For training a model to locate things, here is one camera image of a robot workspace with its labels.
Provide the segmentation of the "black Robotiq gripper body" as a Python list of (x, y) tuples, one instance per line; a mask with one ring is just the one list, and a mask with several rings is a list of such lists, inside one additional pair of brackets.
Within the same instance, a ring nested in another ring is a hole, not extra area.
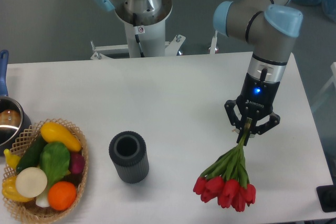
[(273, 102), (280, 82), (260, 81), (246, 74), (236, 105), (241, 114), (241, 121), (250, 118), (253, 123), (270, 115), (273, 111)]

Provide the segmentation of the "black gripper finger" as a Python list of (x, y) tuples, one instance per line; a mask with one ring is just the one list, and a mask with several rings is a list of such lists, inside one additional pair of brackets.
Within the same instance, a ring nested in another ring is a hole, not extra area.
[(242, 130), (241, 120), (238, 118), (235, 112), (236, 101), (235, 100), (227, 100), (224, 104), (225, 111), (227, 113), (230, 124), (235, 127), (234, 131), (237, 134), (240, 134)]
[(266, 123), (261, 125), (256, 125), (256, 123), (256, 120), (247, 118), (246, 124), (244, 126), (244, 146), (247, 145), (248, 140), (254, 137), (254, 135), (262, 135), (277, 126), (280, 123), (280, 116), (272, 112), (269, 115), (269, 120)]

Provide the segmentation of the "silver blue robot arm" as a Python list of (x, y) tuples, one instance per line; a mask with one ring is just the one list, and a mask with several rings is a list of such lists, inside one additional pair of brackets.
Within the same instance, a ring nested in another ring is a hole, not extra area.
[[(115, 12), (124, 23), (131, 58), (178, 53), (183, 38), (165, 40), (171, 0), (94, 1), (104, 11)], [(237, 140), (243, 144), (280, 122), (272, 104), (303, 19), (300, 11), (288, 7), (290, 1), (225, 1), (213, 15), (217, 33), (243, 40), (254, 48), (240, 95), (225, 103), (230, 123), (238, 133)]]

